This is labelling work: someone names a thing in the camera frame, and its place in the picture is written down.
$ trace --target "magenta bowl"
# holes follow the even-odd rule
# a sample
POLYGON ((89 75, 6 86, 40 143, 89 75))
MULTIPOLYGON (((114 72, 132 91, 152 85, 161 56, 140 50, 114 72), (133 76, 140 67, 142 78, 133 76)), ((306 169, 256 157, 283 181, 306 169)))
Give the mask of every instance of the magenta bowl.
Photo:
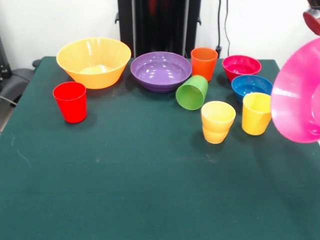
POLYGON ((155 93, 167 93, 177 89, 190 77, 192 67, 181 55, 154 51, 133 60, 130 70, 146 89, 155 93))
POLYGON ((222 61, 226 77, 230 82, 242 75, 256 75, 261 71, 261 63, 249 56, 233 55, 222 61))
POLYGON ((296 51, 273 84, 271 115, 276 129, 297 143, 320 140, 320 38, 296 51))

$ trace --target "blue bowl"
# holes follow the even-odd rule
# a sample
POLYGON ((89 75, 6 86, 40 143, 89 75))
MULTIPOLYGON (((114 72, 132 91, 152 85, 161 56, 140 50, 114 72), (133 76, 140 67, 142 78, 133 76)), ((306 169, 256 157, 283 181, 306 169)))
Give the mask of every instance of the blue bowl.
POLYGON ((236 99, 242 104, 245 95, 250 93, 263 93, 271 95, 272 83, 262 76, 242 75, 231 82, 236 99))

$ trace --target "cup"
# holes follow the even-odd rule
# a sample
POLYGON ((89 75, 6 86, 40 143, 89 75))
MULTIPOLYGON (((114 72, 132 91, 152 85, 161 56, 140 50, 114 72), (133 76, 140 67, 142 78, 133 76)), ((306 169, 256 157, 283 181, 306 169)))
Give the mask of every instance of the cup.
POLYGON ((252 92, 243 98, 242 129, 250 135, 263 134, 271 120, 271 96, 252 92))
POLYGON ((61 83, 53 90, 53 97, 67 123, 76 124, 86 118, 86 88, 81 83, 75 81, 61 83))
POLYGON ((198 47, 191 51, 192 75, 201 75, 210 82, 214 74, 218 53, 208 47, 198 47))
POLYGON ((175 98, 181 107, 197 110, 204 104, 207 91, 207 80, 203 76, 195 75, 176 90, 175 98))
POLYGON ((236 118, 236 110, 223 101, 210 101, 201 108, 202 131, 211 144, 222 143, 236 118))

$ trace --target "white wall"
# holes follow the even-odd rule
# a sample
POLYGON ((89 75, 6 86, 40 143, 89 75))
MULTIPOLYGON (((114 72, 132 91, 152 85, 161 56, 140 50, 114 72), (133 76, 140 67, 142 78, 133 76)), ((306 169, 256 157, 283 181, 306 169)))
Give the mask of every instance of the white wall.
POLYGON ((117 0, 0 0, 0 36, 12 69, 86 37, 120 39, 117 0))
MULTIPOLYGON (((196 46, 216 48, 218 44, 218 0, 201 0, 196 46)), ((275 59, 281 67, 302 45, 317 36, 303 19, 307 0, 229 0, 226 24, 230 54, 248 55, 257 59, 275 59)), ((224 22, 226 0, 222 0, 221 57, 227 56, 228 42, 224 22)))
MULTIPOLYGON (((202 26, 197 28, 196 46, 215 49, 219 1, 201 2, 202 26)), ((227 55, 225 6, 222 0, 222 57, 227 55)), ((316 37, 302 17, 307 8, 307 0, 229 0, 230 54, 276 59, 282 66, 295 50, 316 37)), ((117 0, 1 0, 0 36, 11 67, 30 68, 33 60, 54 56, 77 39, 120 39, 119 24, 114 24, 117 11, 117 0)))

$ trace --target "red cup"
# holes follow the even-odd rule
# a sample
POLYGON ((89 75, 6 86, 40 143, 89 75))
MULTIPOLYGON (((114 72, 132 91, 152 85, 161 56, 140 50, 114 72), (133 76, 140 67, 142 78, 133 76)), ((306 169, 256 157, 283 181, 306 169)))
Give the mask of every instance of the red cup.
POLYGON ((64 120, 70 124, 83 121, 87 116, 86 87, 75 81, 59 84, 53 90, 64 120))
POLYGON ((198 47, 191 51, 192 76, 201 75, 210 82, 216 67, 218 53, 208 47, 198 47))

